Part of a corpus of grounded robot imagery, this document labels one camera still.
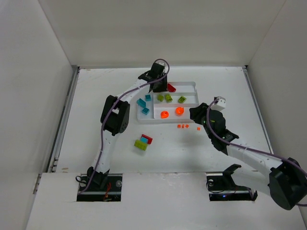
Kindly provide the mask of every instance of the lime green block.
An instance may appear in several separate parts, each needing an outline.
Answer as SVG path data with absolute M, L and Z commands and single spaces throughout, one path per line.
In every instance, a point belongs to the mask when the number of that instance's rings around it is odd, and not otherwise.
M 159 94 L 159 95 L 158 95 L 158 101 L 161 101 L 161 102 L 162 102 L 163 100 L 164 100 L 164 97 L 163 97 L 162 95 Z
M 166 100 L 166 102 L 167 103 L 169 103 L 169 102 L 172 102 L 173 101 L 173 98 L 171 97 L 171 95 L 169 95 L 169 94 L 165 94 L 165 100 Z
M 147 149 L 148 144 L 146 144 L 146 143 L 144 143 L 140 140 L 136 140 L 135 143 L 134 143 L 134 146 L 145 151 Z
M 184 96 L 181 96 L 179 99 L 178 99 L 178 102 L 179 103 L 184 103 L 187 99 L 184 97 Z

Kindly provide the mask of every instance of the cyan block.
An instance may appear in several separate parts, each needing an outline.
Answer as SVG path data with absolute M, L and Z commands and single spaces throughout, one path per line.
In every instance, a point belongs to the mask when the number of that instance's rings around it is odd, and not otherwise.
M 149 102 L 149 101 L 151 101 L 151 100 L 152 100 L 152 97 L 151 97 L 150 94 L 145 95 L 145 101 Z
M 143 108 L 142 113 L 145 114 L 145 115 L 147 115 L 147 114 L 149 113 L 149 109 Z
M 141 98 L 137 100 L 136 102 L 140 107 L 145 108 L 146 107 L 146 102 L 142 100 Z
M 140 140 L 141 142 L 144 142 L 144 143 L 146 143 L 146 144 L 148 144 L 148 139 L 147 138 L 143 138 L 143 137 L 141 137 L 141 140 Z

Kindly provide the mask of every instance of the orange block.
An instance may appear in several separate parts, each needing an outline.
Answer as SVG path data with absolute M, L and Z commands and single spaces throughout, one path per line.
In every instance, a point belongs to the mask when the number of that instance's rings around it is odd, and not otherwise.
M 168 118 L 168 116 L 169 116 L 168 111 L 162 111 L 162 112 L 161 112 L 161 118 L 162 118 L 162 119 Z
M 178 107 L 178 108 L 176 108 L 175 112 L 176 112 L 176 114 L 178 116 L 181 116 L 184 113 L 184 108 L 183 107 Z

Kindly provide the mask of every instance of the wire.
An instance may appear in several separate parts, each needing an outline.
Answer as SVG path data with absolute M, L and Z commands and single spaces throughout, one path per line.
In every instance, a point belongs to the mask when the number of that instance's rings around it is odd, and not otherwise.
M 206 187 L 207 187 L 207 189 L 208 189 L 209 192 L 214 193 L 214 194 L 216 194 L 216 193 L 222 193 L 222 192 L 224 191 L 224 190 L 219 191 L 219 192 L 213 192 L 213 191 L 211 191 L 211 190 L 209 189 L 208 181 L 207 181 L 207 183 L 206 183 Z
M 83 184 L 83 182 L 82 182 L 82 177 L 81 176 L 76 176 L 75 177 L 76 178 L 76 181 L 78 182 L 78 183 L 82 183 Z
M 109 182 L 107 185 L 106 185 L 107 189 L 106 189 L 106 193 L 105 193 L 105 196 L 104 196 L 104 199 L 103 201 L 106 200 L 107 198 L 107 193 L 111 190 L 111 182 Z
M 229 141 L 226 141 L 222 138 L 220 138 L 215 132 L 214 130 L 212 129 L 211 125 L 210 125 L 210 122 L 209 122 L 209 113 L 210 113 L 210 109 L 212 107 L 212 105 L 214 105 L 216 102 L 218 102 L 219 99 L 216 99 L 214 100 L 213 102 L 211 102 L 211 104 L 209 105 L 208 109 L 207 109 L 207 114 L 206 114 L 206 122 L 207 122 L 207 126 L 209 128 L 209 130 L 212 132 L 212 134 L 218 139 L 220 140 L 221 142 L 224 142 L 225 144 L 227 145 L 232 145 L 232 146 L 235 146 L 235 147 L 238 147 L 240 149 L 245 149 L 245 150 L 249 150 L 249 151 L 252 151 L 252 152 L 255 152 L 255 153 L 260 153 L 260 154 L 264 154 L 264 155 L 267 155 L 267 156 L 271 156 L 271 157 L 275 157 L 275 158 L 278 158 L 278 159 L 281 159 L 282 161 L 285 161 L 287 162 L 288 164 L 296 167 L 298 170 L 300 170 L 304 175 L 305 177 L 307 177 L 307 172 L 305 170 L 303 170 L 301 167 L 299 167 L 297 164 L 295 164 L 294 162 L 288 160 L 287 158 L 285 157 L 280 157 L 280 156 L 276 156 L 276 155 L 273 155 L 271 153 L 268 153 L 268 152 L 264 152 L 264 151 L 261 151 L 261 150 L 257 150 L 257 149 L 252 149 L 252 148 L 249 148 L 249 147 L 246 147 L 246 146 L 242 146 L 242 145 L 238 145 L 238 144 L 235 144 L 235 143 L 231 143 Z M 307 207 L 307 204 L 296 204 L 297 206 L 300 206 L 300 207 Z
M 94 174 L 95 174 L 95 172 L 96 172 L 96 169 L 97 169 L 97 167 L 98 167 L 100 158 L 101 158 L 101 156 L 102 156 L 102 154 L 103 154 L 103 148 L 104 148 L 103 131 L 104 131 L 104 127 L 105 127 L 105 124 L 106 124 L 107 119 L 109 118 L 109 116 L 110 116 L 111 112 L 113 111 L 113 109 L 115 108 L 116 104 L 117 104 L 125 95 L 127 95 L 128 93 L 131 93 L 131 92 L 133 92 L 133 91 L 136 91 L 136 90 L 138 90 L 139 88 L 142 88 L 142 87 L 144 87 L 144 86 L 146 86 L 146 85 L 150 85 L 150 84 L 153 84 L 153 83 L 157 83 L 157 82 L 163 80 L 163 79 L 168 75 L 168 73 L 169 73 L 169 63 L 168 63 L 166 60 L 162 59 L 162 58 L 159 58 L 159 59 L 157 59 L 157 60 L 154 61 L 154 62 L 157 62 L 157 61 L 163 61 L 163 62 L 167 65 L 167 72 L 166 72 L 161 78 L 159 78 L 159 79 L 156 79 L 156 80 L 154 80 L 154 81 L 145 83 L 145 84 L 143 84 L 143 85 L 141 85 L 141 86 L 139 86 L 139 87 L 136 87 L 136 88 L 134 88 L 134 89 L 132 89 L 132 90 L 129 90 L 129 91 L 127 91 L 127 92 L 124 92 L 121 96 L 118 97 L 118 99 L 114 102 L 114 104 L 113 104 L 112 107 L 110 108 L 109 112 L 106 114 L 106 117 L 104 118 L 104 121 L 103 121 L 103 123 L 102 123 L 102 125 L 101 125 L 101 131 L 100 131 L 100 135 L 101 135 L 101 149 L 100 149 L 100 153 L 99 153 L 99 156 L 98 156 L 96 165 L 95 165 L 95 167 L 94 167 L 94 171 L 93 171 L 93 173 L 92 173 L 92 175 L 91 175 L 91 177 L 90 177 L 90 179 L 89 179 L 89 181 L 88 181 L 86 187 L 85 187 L 82 191 L 80 191 L 80 192 L 78 193 L 78 195 L 80 195 L 81 193 L 85 192 L 85 191 L 88 189 L 88 187 L 90 186 L 91 182 L 92 182 L 92 179 L 93 179 Z

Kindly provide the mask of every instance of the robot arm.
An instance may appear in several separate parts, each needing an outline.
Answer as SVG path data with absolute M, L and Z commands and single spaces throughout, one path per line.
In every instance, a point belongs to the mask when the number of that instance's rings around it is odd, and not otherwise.
M 110 95 L 107 97 L 100 119 L 103 124 L 101 129 L 101 144 L 103 143 L 103 148 L 102 146 L 99 147 L 100 150 L 92 166 L 87 170 L 88 185 L 83 191 L 86 191 L 91 183 L 94 183 L 101 189 L 105 187 L 115 143 L 119 135 L 128 126 L 130 102 L 135 97 L 146 94 L 151 90 L 161 92 L 166 91 L 166 88 L 167 76 L 165 74 L 165 66 L 161 63 L 154 62 L 151 69 L 139 76 L 135 83 L 125 92 L 118 96 Z
M 307 195 L 307 179 L 305 175 L 294 167 L 291 162 L 299 166 L 294 159 L 285 161 L 274 156 L 263 155 L 240 148 L 246 146 L 242 143 L 239 136 L 226 129 L 226 122 L 223 114 L 218 111 L 225 108 L 225 99 L 218 97 L 217 101 L 210 109 L 209 122 L 212 130 L 226 142 L 217 138 L 208 127 L 206 114 L 208 105 L 202 103 L 196 108 L 190 109 L 190 118 L 197 124 L 203 125 L 211 143 L 225 155 L 239 159 L 248 164 L 255 171 L 251 174 L 243 174 L 239 169 L 241 165 L 232 165 L 223 172 L 223 176 L 228 180 L 230 187 L 237 185 L 257 189 L 269 196 L 282 208 L 292 209 L 303 197 Z

